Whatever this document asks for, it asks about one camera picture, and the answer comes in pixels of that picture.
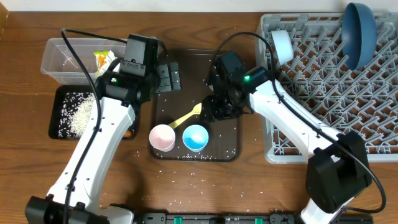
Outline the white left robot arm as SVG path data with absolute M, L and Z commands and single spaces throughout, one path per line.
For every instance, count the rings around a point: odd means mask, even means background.
M 158 48 L 165 44 L 156 37 L 131 34 L 124 41 L 123 57 L 112 61 L 93 80 L 67 39 L 63 40 L 93 90 L 94 102 L 76 148 L 63 173 L 45 198 L 32 196 L 25 208 L 29 223 L 134 223 L 134 212 L 124 205 L 99 208 L 104 178 L 125 132 L 141 105 L 158 92 L 175 89 L 164 85 L 158 71 Z

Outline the yellow plastic spoon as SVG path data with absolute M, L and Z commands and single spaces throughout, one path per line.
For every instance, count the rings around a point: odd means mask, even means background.
M 193 107 L 193 109 L 191 110 L 191 112 L 187 113 L 186 115 L 180 117 L 179 119 L 176 119 L 175 121 L 173 121 L 172 123 L 169 124 L 169 126 L 172 129 L 177 128 L 178 126 L 180 126 L 184 121 L 186 121 L 188 118 L 190 118 L 193 115 L 199 115 L 201 113 L 202 110 L 202 105 L 201 103 L 195 105 Z

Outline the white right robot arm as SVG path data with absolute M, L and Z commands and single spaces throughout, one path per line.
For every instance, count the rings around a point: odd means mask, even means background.
M 381 183 L 369 168 L 358 133 L 341 133 L 323 123 L 284 90 L 276 66 L 292 60 L 294 51 L 285 30 L 271 36 L 265 43 L 269 68 L 248 69 L 235 52 L 215 51 L 205 79 L 213 93 L 203 100 L 200 118 L 211 123 L 257 113 L 277 126 L 307 161 L 305 187 L 310 199 L 301 221 L 333 223 L 364 189 Z

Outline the blue cup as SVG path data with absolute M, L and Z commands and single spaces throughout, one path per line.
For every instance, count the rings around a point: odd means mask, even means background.
M 182 135 L 184 145 L 192 152 L 200 152 L 209 141 L 208 131 L 198 124 L 187 127 Z

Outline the pink cup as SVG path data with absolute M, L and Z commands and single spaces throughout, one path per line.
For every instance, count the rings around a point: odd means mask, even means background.
M 169 152 L 174 148 L 176 135 L 174 130 L 166 124 L 159 124 L 152 128 L 149 134 L 151 146 L 162 152 Z

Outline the dark blue plate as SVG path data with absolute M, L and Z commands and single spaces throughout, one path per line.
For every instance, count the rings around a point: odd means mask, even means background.
M 377 25 L 372 10 L 361 3 L 349 3 L 343 14 L 341 39 L 346 66 L 357 70 L 366 66 L 376 50 Z

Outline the light blue bowl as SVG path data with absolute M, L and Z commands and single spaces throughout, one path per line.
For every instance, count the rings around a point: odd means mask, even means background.
M 286 30 L 275 30 L 271 32 L 279 65 L 284 65 L 294 58 L 294 51 Z

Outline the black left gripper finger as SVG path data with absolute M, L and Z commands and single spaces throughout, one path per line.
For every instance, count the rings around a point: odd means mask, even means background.
M 169 63 L 169 72 L 170 72 L 170 85 L 172 91 L 181 89 L 181 81 L 180 81 L 180 72 L 177 62 Z
M 164 92 L 172 91 L 170 72 L 169 72 L 168 65 L 166 65 L 166 64 L 159 65 L 157 67 L 157 71 L 160 76 L 160 85 L 159 85 L 158 89 L 156 89 L 156 92 L 164 93 Z

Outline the yellow green snack wrapper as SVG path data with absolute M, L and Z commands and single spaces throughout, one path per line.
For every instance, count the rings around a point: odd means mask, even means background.
M 96 51 L 93 52 L 94 56 L 96 57 L 96 67 L 97 67 L 97 73 L 103 73 L 105 72 L 111 63 L 116 60 L 116 56 L 114 53 L 109 50 L 109 51 Z

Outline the orange carrot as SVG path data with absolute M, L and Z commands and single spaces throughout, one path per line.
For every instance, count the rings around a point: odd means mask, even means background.
M 127 130 L 124 134 L 125 138 L 130 138 L 132 136 L 132 131 L 131 130 Z

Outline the white rice pile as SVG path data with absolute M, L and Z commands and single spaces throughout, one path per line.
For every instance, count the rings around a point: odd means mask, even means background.
M 57 137 L 59 139 L 80 139 L 90 118 L 94 94 L 69 92 L 62 101 L 60 123 Z

